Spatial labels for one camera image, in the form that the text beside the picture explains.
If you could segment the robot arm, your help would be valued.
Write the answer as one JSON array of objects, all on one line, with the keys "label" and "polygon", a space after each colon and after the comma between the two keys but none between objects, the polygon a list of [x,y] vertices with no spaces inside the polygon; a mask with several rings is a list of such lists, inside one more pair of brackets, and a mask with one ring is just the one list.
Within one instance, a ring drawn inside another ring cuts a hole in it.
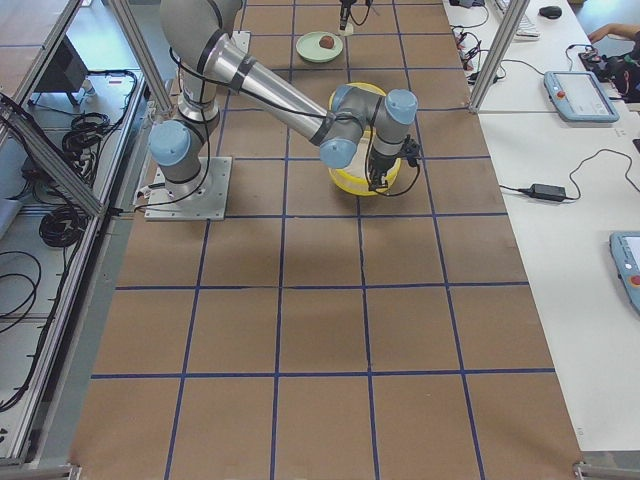
[{"label": "robot arm", "polygon": [[358,20],[353,13],[353,8],[356,5],[357,0],[341,0],[340,1],[340,14],[339,14],[339,32],[346,34],[352,32],[355,26],[363,26],[373,10],[373,0],[365,0],[366,7],[364,16]]},{"label": "robot arm", "polygon": [[184,75],[178,112],[185,121],[211,130],[218,116],[216,93],[224,87],[316,146],[329,168],[347,168],[368,135],[364,177],[376,195],[387,193],[388,173],[397,160],[420,167],[419,145],[409,133],[418,107],[411,91],[381,95],[343,84],[323,108],[235,44],[232,34],[242,7],[240,1],[161,2],[162,30]]}]

